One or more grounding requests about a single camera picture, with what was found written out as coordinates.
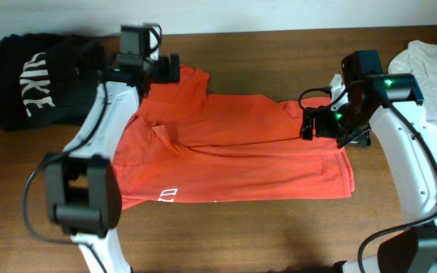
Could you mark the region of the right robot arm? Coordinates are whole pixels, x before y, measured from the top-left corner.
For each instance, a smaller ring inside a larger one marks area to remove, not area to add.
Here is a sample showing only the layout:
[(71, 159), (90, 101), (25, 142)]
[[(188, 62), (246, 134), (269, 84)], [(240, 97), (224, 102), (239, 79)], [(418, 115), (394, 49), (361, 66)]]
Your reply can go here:
[(403, 222), (377, 231), (372, 256), (361, 243), (357, 257), (334, 272), (437, 272), (437, 126), (426, 118), (426, 97), (412, 74), (387, 74), (379, 53), (360, 50), (341, 63), (344, 90), (325, 92), (330, 103), (303, 109), (300, 135), (329, 138), (338, 147), (368, 146), (376, 135), (395, 182)]

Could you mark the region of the orange polo shirt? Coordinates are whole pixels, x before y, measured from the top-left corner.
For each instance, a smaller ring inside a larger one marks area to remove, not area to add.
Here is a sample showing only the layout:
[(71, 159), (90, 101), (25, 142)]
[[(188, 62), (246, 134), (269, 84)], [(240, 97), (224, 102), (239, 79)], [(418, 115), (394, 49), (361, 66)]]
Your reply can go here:
[(124, 209), (352, 195), (346, 151), (331, 139), (301, 139), (302, 105), (211, 94), (209, 80), (182, 66), (180, 81), (153, 85), (128, 121), (112, 162)]

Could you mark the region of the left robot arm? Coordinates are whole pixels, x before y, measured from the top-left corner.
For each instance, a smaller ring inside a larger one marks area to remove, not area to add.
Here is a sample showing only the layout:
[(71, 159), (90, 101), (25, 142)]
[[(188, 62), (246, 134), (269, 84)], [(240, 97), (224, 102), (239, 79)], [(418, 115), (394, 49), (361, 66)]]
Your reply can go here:
[(120, 38), (119, 51), (98, 74), (93, 106), (77, 135), (42, 163), (49, 221), (79, 246), (91, 272), (133, 270), (118, 238), (122, 198), (112, 160), (152, 84), (180, 80), (178, 55), (159, 55), (160, 25), (123, 25)]

